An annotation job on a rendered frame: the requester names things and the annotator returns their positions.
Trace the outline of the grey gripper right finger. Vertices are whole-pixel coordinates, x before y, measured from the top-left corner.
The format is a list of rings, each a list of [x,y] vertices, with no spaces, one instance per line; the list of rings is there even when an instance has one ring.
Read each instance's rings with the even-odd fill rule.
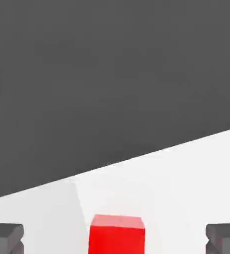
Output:
[[[207,224],[206,254],[230,254],[230,223]]]

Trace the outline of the small red cube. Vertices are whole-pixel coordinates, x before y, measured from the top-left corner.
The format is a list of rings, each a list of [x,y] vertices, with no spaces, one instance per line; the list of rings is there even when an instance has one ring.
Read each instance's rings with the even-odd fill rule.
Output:
[[[88,254],[145,254],[145,233],[141,217],[96,214]]]

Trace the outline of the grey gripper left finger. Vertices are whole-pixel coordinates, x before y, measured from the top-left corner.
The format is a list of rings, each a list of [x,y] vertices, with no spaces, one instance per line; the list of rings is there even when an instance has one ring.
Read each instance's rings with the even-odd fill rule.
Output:
[[[24,254],[22,224],[0,223],[0,254]]]

